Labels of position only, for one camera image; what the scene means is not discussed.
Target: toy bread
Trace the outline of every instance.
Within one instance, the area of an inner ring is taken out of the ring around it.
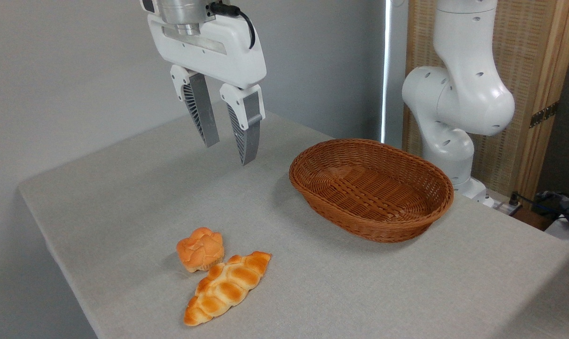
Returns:
[[[194,230],[190,238],[180,240],[175,248],[188,272],[207,271],[224,259],[222,234],[206,227]]]
[[[235,255],[226,263],[213,266],[199,281],[195,296],[188,302],[184,324],[197,326],[237,306],[255,288],[272,257],[255,251],[248,256]]]

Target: door hinge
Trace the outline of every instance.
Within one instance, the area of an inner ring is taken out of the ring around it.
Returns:
[[[531,129],[535,125],[541,124],[543,121],[548,120],[551,116],[554,116],[557,112],[558,107],[559,102],[557,101],[553,105],[550,105],[549,107],[536,112],[534,115],[532,115],[532,120],[529,123],[529,128]]]

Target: wicker basket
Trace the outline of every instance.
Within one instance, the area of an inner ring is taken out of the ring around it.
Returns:
[[[377,242],[419,236],[454,198],[452,183],[435,165],[365,139],[306,149],[291,164],[289,179],[319,215]]]

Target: basket rim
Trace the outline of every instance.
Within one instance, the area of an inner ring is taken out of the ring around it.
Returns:
[[[328,145],[328,144],[346,144],[349,142],[354,142],[354,143],[364,142],[366,144],[373,144],[375,146],[386,148],[390,152],[396,152],[396,153],[402,154],[405,157],[411,158],[413,161],[419,161],[419,162],[424,163],[424,165],[426,165],[427,167],[429,167],[433,171],[433,174],[440,177],[442,179],[442,182],[445,183],[445,189],[446,189],[446,191],[445,191],[446,196],[444,197],[445,203],[438,206],[435,210],[433,210],[428,215],[425,215],[424,217],[419,217],[419,218],[407,220],[407,221],[378,221],[378,220],[374,220],[374,219],[363,218],[363,217],[360,217],[356,214],[352,214],[348,210],[340,209],[338,206],[336,206],[335,204],[332,204],[332,202],[326,200],[321,195],[314,193],[313,191],[308,189],[308,187],[304,186],[303,184],[301,184],[300,182],[298,182],[298,180],[296,180],[294,178],[293,174],[296,170],[295,164],[303,161],[304,157],[306,157],[308,153],[314,152],[316,149],[323,148],[325,145]],[[313,198],[319,199],[323,204],[327,204],[328,206],[330,206],[330,207],[332,207],[332,208],[334,208],[340,212],[343,212],[345,215],[348,215],[349,217],[351,217],[352,219],[354,219],[355,221],[360,222],[360,223],[377,223],[377,224],[384,225],[384,226],[416,225],[417,223],[421,223],[421,224],[426,225],[426,224],[433,223],[433,221],[436,221],[437,219],[442,217],[442,215],[444,215],[448,211],[448,209],[450,208],[450,206],[452,206],[452,203],[454,202],[454,187],[452,187],[452,182],[450,182],[450,179],[448,178],[448,176],[446,176],[440,168],[438,168],[437,166],[433,165],[433,163],[431,163],[431,162],[429,162],[429,161],[427,161],[427,160],[425,160],[419,156],[405,152],[399,148],[395,148],[395,147],[390,146],[388,144],[383,144],[379,141],[370,140],[370,139],[361,139],[361,138],[330,139],[327,141],[319,142],[313,146],[310,146],[309,148],[307,148],[306,150],[301,152],[297,157],[295,157],[295,159],[291,163],[291,166],[289,167],[289,180],[291,181],[291,184],[293,184],[293,186],[295,186],[297,191],[299,191],[302,195],[309,194]]]

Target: gray wall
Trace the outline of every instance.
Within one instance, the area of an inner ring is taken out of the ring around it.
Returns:
[[[265,48],[268,110],[377,137],[380,2],[235,3]],[[185,114],[169,70],[137,0],[0,1],[0,338],[94,337],[16,187]]]

